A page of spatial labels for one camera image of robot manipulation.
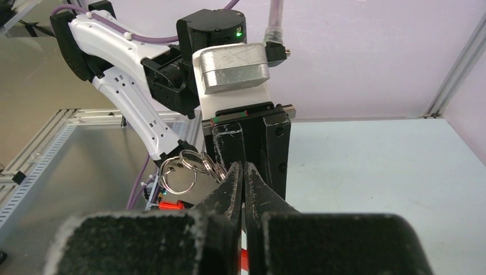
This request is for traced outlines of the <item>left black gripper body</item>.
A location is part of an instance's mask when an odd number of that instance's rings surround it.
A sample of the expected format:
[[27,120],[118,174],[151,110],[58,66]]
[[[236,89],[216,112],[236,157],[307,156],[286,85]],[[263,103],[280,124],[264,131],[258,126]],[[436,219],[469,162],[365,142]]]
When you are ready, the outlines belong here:
[[275,105],[271,101],[217,111],[214,117],[202,120],[202,130],[206,151],[214,152],[212,129],[215,126],[223,125],[225,123],[251,120],[257,117],[282,112],[286,113],[289,119],[294,119],[296,117],[296,108],[292,104]]

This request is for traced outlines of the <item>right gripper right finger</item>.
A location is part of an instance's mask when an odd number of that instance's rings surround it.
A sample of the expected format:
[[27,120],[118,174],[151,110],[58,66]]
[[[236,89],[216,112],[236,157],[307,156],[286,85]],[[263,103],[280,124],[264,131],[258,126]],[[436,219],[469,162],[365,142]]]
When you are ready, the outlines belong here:
[[410,223],[389,213],[301,213],[244,167],[250,274],[432,274]]

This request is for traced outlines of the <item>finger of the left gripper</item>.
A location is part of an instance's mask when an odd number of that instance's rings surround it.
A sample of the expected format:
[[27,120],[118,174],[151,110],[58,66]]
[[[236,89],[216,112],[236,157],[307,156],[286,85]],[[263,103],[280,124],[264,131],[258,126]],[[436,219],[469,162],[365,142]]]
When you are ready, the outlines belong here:
[[230,170],[233,163],[237,163],[240,171],[243,171],[246,153],[244,145],[244,133],[240,123],[218,124],[212,129],[215,156],[226,170]]
[[282,108],[275,108],[275,113],[264,116],[262,122],[263,177],[266,184],[285,199],[291,121]]

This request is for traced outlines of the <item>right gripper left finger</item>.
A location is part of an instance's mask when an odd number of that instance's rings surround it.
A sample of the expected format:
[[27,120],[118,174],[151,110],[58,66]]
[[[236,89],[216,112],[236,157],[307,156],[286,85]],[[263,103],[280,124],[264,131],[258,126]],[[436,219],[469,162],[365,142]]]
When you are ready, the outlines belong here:
[[185,210],[74,215],[59,228],[45,274],[240,274],[243,169]]

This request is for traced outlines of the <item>red keyring with rings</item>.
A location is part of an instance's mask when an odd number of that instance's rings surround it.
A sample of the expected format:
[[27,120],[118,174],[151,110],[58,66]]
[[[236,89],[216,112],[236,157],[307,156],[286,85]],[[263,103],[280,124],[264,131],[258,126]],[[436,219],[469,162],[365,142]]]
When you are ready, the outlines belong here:
[[227,169],[206,152],[182,150],[165,160],[158,170],[157,207],[183,210],[192,207],[212,187],[222,183]]

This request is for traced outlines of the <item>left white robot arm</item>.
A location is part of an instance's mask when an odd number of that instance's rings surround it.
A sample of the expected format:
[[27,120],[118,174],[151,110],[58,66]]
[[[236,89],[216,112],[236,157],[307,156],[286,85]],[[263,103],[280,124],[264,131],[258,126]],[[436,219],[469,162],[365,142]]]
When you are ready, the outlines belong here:
[[270,68],[290,55],[284,3],[271,2],[264,40],[252,44],[235,5],[187,15],[167,38],[128,30],[109,1],[61,5],[50,15],[68,66],[119,109],[146,146],[159,169],[156,194],[171,191],[171,161],[218,181],[241,161],[254,163],[285,197],[295,109],[274,104],[266,84]]

